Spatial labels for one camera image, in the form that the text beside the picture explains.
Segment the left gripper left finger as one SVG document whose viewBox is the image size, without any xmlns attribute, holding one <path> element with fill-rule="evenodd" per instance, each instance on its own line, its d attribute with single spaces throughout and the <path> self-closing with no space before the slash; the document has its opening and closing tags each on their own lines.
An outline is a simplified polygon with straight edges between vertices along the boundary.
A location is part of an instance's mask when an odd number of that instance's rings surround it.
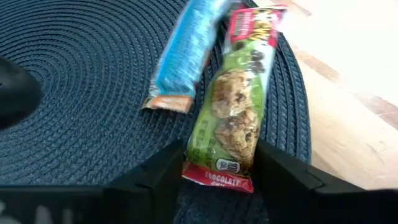
<svg viewBox="0 0 398 224">
<path fill-rule="evenodd" d="M 183 167 L 183 142 L 176 140 L 113 180 L 104 191 L 104 222 L 172 223 Z"/>
</svg>

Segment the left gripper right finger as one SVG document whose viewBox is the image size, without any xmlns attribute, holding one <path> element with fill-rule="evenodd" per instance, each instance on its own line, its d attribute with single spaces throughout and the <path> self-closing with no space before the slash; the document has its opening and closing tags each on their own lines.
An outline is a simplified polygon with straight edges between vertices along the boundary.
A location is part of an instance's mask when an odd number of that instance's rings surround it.
<svg viewBox="0 0 398 224">
<path fill-rule="evenodd" d="M 260 140 L 254 171 L 271 223 L 329 223 L 330 212 L 313 191 L 325 186 L 329 173 Z"/>
</svg>

